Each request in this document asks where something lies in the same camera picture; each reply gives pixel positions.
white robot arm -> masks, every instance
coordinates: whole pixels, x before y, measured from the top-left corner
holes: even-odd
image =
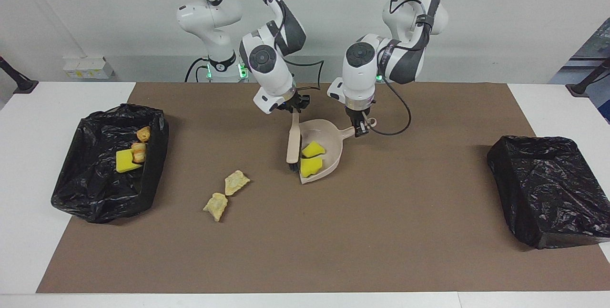
[[[448,16],[440,0],[390,0],[383,21],[393,38],[368,34],[351,45],[345,53],[343,77],[327,91],[345,104],[357,137],[368,133],[364,114],[375,103],[377,76],[399,84],[413,82],[421,72],[430,35],[442,32]]]
[[[283,0],[263,2],[272,9],[275,18],[244,36],[240,44],[242,60],[261,85],[254,103],[266,114],[275,109],[300,111],[309,104],[309,97],[297,93],[283,57],[302,49],[305,32]],[[229,36],[216,28],[235,23],[241,16],[237,4],[223,0],[205,0],[178,10],[183,29],[204,41],[216,72],[213,76],[235,68],[236,60]]]

black stand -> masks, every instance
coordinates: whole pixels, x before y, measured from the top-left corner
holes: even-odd
[[[30,93],[38,85],[37,80],[30,80],[22,75],[19,71],[9,65],[3,57],[0,56],[0,69],[3,69],[9,77],[17,83],[17,89],[13,93]]]
[[[601,76],[605,71],[608,71],[608,69],[610,69],[610,58],[604,60],[604,62],[602,62],[599,67],[594,69],[590,75],[584,78],[582,82],[579,82],[578,84],[566,84],[566,88],[568,88],[568,91],[570,91],[571,95],[574,97],[589,97],[589,95],[587,95],[585,92],[587,87],[593,84],[593,82],[595,82],[595,80],[597,80],[597,78],[599,78],[599,76]]]

white table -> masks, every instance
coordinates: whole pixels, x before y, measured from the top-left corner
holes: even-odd
[[[70,215],[50,195],[82,117],[124,103],[128,82],[41,82],[0,110],[0,307],[610,307],[610,291],[593,293],[312,293],[227,295],[35,295]],[[538,136],[575,140],[610,193],[610,125],[588,99],[564,86],[511,84]],[[610,243],[602,245],[610,259]]]

white backdrop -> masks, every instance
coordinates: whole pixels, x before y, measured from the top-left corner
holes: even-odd
[[[125,81],[181,80],[200,41],[183,32],[175,10],[192,0],[46,0],[89,56],[104,55]],[[271,18],[260,0],[240,0],[243,34]],[[307,32],[296,61],[327,58],[324,79],[340,75],[342,54],[368,33],[388,35],[387,0],[285,0]],[[610,0],[442,0],[449,26],[427,49],[423,81],[548,82],[610,15]],[[37,0],[0,0],[0,53],[40,80],[67,80],[64,56],[78,53]],[[313,80],[313,69],[305,69]]]

black plastic bag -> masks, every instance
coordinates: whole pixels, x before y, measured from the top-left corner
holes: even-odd
[[[116,151],[139,142],[150,126],[143,167],[120,174]],[[108,223],[150,208],[163,172],[169,125],[162,110],[122,104],[81,120],[57,179],[51,204],[90,223]]]
[[[574,141],[503,136],[488,165],[521,242],[544,249],[610,241],[610,202]]]

